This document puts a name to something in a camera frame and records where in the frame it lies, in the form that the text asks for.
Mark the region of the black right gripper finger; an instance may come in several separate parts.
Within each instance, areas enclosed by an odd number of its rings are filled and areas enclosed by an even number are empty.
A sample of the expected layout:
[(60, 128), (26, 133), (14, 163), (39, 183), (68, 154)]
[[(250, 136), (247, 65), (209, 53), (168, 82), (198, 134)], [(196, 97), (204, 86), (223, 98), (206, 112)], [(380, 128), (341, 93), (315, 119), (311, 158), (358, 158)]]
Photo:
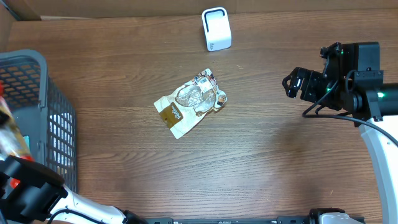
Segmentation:
[(292, 72), (289, 75), (287, 75), (283, 79), (283, 81), (287, 82), (289, 80), (295, 80), (295, 79), (303, 80), (306, 77), (306, 72), (307, 72), (306, 68), (296, 67), (292, 70)]
[(285, 93), (289, 98), (295, 98), (295, 88), (290, 84), (291, 77), (285, 77), (282, 80), (282, 86), (284, 87)]

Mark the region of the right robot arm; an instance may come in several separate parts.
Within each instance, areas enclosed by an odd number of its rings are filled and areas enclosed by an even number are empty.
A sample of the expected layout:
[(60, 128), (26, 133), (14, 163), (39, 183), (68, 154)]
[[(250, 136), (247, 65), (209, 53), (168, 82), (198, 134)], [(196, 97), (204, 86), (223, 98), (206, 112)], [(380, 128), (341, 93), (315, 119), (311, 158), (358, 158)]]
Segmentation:
[(341, 44), (320, 50), (322, 72), (296, 67), (282, 80), (290, 98), (311, 106), (302, 116), (351, 121), (360, 131), (372, 160), (383, 223), (397, 223), (397, 84), (384, 83), (378, 42)]

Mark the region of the orange spaghetti package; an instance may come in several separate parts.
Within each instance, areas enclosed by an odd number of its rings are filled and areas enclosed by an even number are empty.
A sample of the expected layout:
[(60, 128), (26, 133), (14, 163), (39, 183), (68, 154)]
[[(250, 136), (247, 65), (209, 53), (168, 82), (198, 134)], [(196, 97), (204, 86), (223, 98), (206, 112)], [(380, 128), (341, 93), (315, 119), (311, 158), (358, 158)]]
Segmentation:
[(16, 156), (34, 161), (29, 143), (22, 136), (3, 94), (4, 88), (1, 85), (1, 160), (4, 161), (8, 156)]

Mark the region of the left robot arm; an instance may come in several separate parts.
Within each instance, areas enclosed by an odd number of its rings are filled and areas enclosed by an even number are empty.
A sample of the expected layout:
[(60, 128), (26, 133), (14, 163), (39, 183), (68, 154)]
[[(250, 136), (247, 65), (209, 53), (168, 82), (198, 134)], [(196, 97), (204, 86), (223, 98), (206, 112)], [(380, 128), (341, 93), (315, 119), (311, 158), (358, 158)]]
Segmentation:
[(16, 156), (1, 161), (1, 223), (135, 223), (146, 221), (117, 207), (71, 191), (63, 177), (40, 163)]

